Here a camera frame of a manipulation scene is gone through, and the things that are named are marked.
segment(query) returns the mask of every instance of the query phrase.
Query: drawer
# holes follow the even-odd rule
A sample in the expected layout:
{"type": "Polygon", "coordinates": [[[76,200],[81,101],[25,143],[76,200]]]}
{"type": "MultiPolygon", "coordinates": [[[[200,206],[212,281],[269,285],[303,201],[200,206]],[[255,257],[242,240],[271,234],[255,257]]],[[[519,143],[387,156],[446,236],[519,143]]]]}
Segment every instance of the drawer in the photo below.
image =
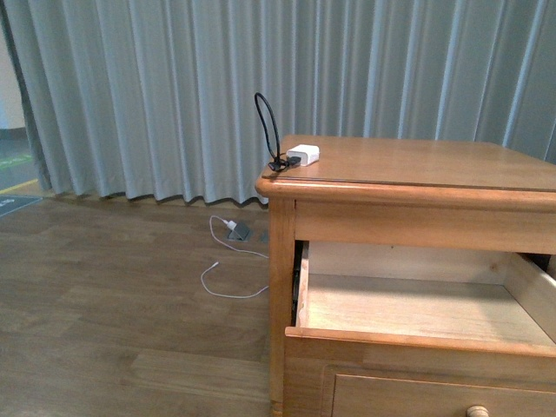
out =
{"type": "Polygon", "coordinates": [[[467,410],[473,407],[483,407],[491,417],[553,417],[556,394],[337,375],[332,415],[466,417],[467,410]]]}
{"type": "Polygon", "coordinates": [[[284,415],[556,415],[556,284],[522,256],[310,242],[300,276],[284,415]]]}

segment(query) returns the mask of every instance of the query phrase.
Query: drawer knob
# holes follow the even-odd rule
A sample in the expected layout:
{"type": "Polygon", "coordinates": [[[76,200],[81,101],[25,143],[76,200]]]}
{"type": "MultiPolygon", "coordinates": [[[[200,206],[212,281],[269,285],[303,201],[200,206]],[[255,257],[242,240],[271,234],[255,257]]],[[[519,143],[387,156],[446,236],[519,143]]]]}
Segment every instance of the drawer knob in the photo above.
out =
{"type": "Polygon", "coordinates": [[[467,417],[488,417],[488,410],[482,406],[473,406],[467,409],[467,417]]]}

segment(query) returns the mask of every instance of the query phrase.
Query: cable plug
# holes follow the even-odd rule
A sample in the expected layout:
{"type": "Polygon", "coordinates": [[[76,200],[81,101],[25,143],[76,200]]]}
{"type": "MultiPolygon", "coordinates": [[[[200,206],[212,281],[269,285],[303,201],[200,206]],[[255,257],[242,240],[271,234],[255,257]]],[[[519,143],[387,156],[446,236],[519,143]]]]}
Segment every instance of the cable plug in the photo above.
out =
{"type": "Polygon", "coordinates": [[[225,223],[226,223],[226,227],[229,228],[232,232],[234,231],[235,226],[237,226],[237,223],[234,222],[233,220],[229,220],[225,223]]]}

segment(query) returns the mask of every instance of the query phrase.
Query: wall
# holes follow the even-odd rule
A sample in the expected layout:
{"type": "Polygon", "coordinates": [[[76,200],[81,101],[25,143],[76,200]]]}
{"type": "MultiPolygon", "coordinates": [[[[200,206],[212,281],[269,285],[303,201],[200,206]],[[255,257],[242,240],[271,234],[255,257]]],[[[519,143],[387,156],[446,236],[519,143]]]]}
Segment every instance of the wall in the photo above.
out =
{"type": "Polygon", "coordinates": [[[24,124],[16,73],[0,30],[0,129],[18,129],[24,124]]]}

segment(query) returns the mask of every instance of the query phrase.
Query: black cord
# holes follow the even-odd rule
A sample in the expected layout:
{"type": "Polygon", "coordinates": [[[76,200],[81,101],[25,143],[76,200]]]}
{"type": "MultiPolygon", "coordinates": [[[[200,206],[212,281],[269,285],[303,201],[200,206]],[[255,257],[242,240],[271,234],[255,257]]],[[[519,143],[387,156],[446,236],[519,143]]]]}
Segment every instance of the black cord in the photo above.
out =
{"type": "Polygon", "coordinates": [[[286,159],[281,159],[280,154],[280,137],[278,136],[278,128],[276,127],[276,120],[275,114],[272,111],[272,107],[268,103],[268,100],[263,96],[261,93],[255,93],[255,106],[257,108],[257,112],[259,113],[259,117],[261,118],[262,128],[264,129],[264,137],[267,141],[267,148],[270,156],[272,156],[273,161],[268,164],[268,167],[273,171],[283,171],[289,167],[293,167],[301,162],[301,158],[294,156],[294,157],[286,157],[286,159]],[[270,119],[272,120],[272,127],[275,132],[275,141],[276,141],[276,154],[272,151],[272,147],[270,146],[270,140],[268,139],[268,128],[267,124],[264,121],[264,117],[262,116],[261,106],[259,105],[259,99],[261,99],[265,106],[267,106],[268,113],[270,114],[270,119]]]}

